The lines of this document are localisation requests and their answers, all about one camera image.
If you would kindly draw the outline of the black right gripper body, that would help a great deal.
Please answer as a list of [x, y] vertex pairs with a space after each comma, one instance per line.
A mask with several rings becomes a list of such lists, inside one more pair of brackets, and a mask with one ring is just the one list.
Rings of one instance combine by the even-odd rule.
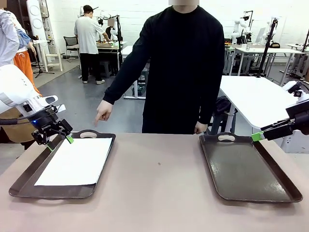
[[292, 131], [299, 130], [304, 135], [309, 134], [309, 101], [302, 101], [286, 108]]

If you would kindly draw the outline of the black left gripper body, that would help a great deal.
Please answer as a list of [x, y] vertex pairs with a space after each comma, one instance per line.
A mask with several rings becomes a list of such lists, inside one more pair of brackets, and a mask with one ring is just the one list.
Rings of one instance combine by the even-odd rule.
[[31, 116], [31, 124], [39, 133], [59, 133], [55, 110], [41, 110]]

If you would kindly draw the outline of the person's right hand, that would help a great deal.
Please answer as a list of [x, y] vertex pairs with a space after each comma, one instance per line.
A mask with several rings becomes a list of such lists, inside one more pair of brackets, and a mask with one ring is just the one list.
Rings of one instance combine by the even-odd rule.
[[107, 121], [112, 113], [112, 108], [112, 104], [102, 100], [97, 107], [97, 115], [95, 117], [94, 125], [97, 126], [99, 121]]

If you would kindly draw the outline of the person's left hand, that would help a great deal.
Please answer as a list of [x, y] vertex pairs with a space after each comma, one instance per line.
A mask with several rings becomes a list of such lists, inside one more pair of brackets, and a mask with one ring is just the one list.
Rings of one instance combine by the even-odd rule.
[[202, 124], [199, 121], [195, 125], [194, 134], [201, 134], [204, 133], [208, 128], [207, 124]]

